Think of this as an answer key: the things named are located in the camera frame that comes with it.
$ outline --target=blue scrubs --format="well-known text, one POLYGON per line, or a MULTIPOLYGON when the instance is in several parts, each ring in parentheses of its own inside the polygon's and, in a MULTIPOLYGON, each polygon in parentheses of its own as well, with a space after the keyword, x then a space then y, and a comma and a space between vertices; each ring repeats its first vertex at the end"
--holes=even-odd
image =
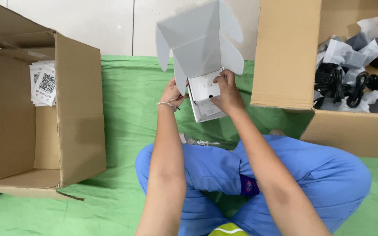
MULTIPOLYGON (((264 135, 282 163, 306 193, 323 223, 333 233, 360 206, 371 185, 370 171, 356 156, 333 147, 284 136, 264 135)), ((263 194, 254 196, 231 218, 201 191, 227 195, 241 192, 240 175, 254 178, 240 141, 233 152, 217 147, 183 144, 186 197, 178 236, 207 235, 233 222, 252 236, 281 235, 263 194)), ((139 185, 147 194, 153 144, 143 148, 135 161, 139 185)))

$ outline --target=bracelet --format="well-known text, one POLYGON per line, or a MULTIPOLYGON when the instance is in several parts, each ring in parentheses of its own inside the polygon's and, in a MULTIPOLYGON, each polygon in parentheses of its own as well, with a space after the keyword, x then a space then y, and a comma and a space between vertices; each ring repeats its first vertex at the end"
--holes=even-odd
POLYGON ((176 110, 180 110, 179 107, 176 107, 175 105, 169 103, 169 102, 159 102, 157 103, 157 108, 159 105, 168 105, 169 107, 172 107, 174 109, 174 112, 176 112, 176 110))

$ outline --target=qr code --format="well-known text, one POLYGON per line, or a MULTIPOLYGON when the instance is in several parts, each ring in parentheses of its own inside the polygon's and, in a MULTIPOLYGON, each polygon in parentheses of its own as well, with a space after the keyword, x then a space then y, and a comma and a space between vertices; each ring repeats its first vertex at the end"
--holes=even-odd
POLYGON ((34 76, 34 83, 37 82, 37 79, 39 78, 39 75, 40 75, 40 72, 36 73, 36 74, 33 74, 33 76, 34 76))
POLYGON ((53 93, 53 90, 55 89, 55 77, 44 73, 42 82, 39 84, 39 88, 48 93, 53 93))

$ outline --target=shoelace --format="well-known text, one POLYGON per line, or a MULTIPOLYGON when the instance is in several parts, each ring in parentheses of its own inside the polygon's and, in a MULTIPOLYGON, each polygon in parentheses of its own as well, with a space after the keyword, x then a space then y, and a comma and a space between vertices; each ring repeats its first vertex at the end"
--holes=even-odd
POLYGON ((197 142, 196 142, 198 145, 200 145, 200 146, 210 146, 210 145, 214 145, 214 146, 218 146, 218 145, 221 145, 221 143, 217 143, 217 142, 212 142, 212 143, 210 143, 210 142, 208 142, 208 141, 202 141, 202 140, 198 140, 197 142))

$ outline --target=hand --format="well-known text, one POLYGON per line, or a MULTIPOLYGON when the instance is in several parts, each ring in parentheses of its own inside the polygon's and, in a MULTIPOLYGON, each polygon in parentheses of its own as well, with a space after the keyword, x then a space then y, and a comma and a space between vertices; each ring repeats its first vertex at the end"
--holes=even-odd
POLYGON ((168 102, 173 106, 180 106, 186 98, 189 97, 189 94, 182 96, 176 86, 176 80, 174 77, 167 83, 164 88, 163 95, 161 96, 160 102, 168 102))
POLYGON ((239 90, 234 82, 234 73, 225 69, 214 79, 214 83, 220 86, 220 99, 212 98, 211 101, 228 116, 244 111, 244 103, 240 96, 239 90))

